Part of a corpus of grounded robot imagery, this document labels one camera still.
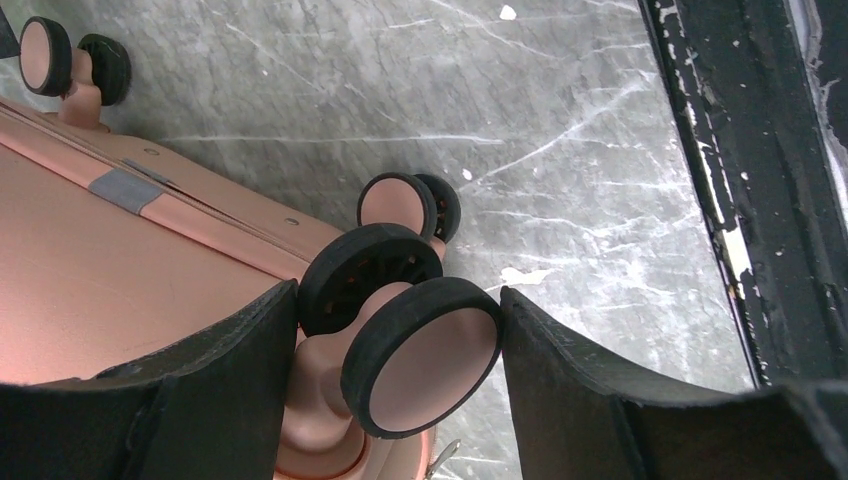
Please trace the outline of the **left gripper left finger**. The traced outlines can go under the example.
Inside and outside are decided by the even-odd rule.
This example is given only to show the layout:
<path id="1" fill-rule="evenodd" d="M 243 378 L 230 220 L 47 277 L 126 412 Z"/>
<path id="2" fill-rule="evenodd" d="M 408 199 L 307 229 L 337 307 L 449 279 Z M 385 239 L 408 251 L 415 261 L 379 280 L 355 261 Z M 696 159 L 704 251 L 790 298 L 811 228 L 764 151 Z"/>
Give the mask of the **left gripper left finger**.
<path id="1" fill-rule="evenodd" d="M 5 479 L 270 479 L 296 340 L 286 281 L 90 379 L 1 388 Z"/>

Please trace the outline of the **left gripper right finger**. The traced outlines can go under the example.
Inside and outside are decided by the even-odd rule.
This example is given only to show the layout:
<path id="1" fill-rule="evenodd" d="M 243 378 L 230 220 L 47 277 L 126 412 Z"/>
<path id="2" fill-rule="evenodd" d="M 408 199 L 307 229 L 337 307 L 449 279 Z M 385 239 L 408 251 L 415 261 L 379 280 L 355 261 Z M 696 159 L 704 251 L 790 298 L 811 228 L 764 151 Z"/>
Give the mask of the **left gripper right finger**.
<path id="1" fill-rule="evenodd" d="M 743 393 L 636 364 L 500 293 L 505 376 L 526 479 L 843 479 L 847 385 Z"/>

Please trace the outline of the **pink hard-shell suitcase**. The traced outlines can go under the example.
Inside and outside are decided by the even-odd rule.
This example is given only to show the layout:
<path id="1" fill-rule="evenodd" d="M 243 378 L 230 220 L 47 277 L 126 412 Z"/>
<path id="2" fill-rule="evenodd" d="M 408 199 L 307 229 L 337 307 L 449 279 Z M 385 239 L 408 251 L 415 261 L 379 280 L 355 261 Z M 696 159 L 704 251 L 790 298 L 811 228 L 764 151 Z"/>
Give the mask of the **pink hard-shell suitcase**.
<path id="1" fill-rule="evenodd" d="M 505 319 L 443 272 L 461 209 L 428 174 L 374 177 L 340 231 L 154 142 L 112 132 L 131 63 L 34 16 L 2 35 L 55 112 L 1 103 L 1 388 L 101 372 L 296 292 L 270 479 L 428 479 L 437 425 L 500 356 Z"/>

